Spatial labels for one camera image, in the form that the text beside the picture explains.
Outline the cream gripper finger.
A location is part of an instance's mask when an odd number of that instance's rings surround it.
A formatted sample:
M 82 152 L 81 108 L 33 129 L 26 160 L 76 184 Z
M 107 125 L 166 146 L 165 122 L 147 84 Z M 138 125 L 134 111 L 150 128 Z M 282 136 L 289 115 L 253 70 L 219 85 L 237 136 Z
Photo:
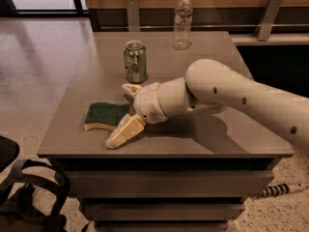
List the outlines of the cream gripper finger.
M 126 94 L 135 97 L 140 90 L 142 89 L 141 85 L 137 84 L 130 84 L 130 83 L 125 83 L 122 85 L 123 90 L 125 91 Z
M 142 132 L 145 126 L 145 121 L 138 114 L 133 116 L 126 114 L 120 121 L 118 127 L 113 130 L 109 138 L 106 140 L 106 147 L 108 149 L 116 149 L 120 147 L 135 135 Z

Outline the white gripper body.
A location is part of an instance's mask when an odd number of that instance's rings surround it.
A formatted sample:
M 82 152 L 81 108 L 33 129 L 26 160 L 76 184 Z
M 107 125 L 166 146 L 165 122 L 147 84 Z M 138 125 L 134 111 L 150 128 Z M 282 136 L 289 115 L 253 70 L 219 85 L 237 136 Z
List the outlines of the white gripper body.
M 157 82 L 142 87 L 135 95 L 133 101 L 135 113 L 150 125 L 161 123 L 168 119 L 160 106 L 158 88 L 159 84 Z

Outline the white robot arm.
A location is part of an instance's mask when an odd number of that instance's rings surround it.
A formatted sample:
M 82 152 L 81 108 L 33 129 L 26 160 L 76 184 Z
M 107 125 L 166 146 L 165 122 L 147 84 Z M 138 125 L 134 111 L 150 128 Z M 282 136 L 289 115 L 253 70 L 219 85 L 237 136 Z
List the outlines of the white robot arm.
M 147 125 L 224 104 L 246 114 L 288 142 L 309 147 L 309 99 L 251 80 L 212 59 L 193 62 L 185 76 L 144 87 L 125 84 L 134 114 L 125 115 L 106 140 L 115 149 Z

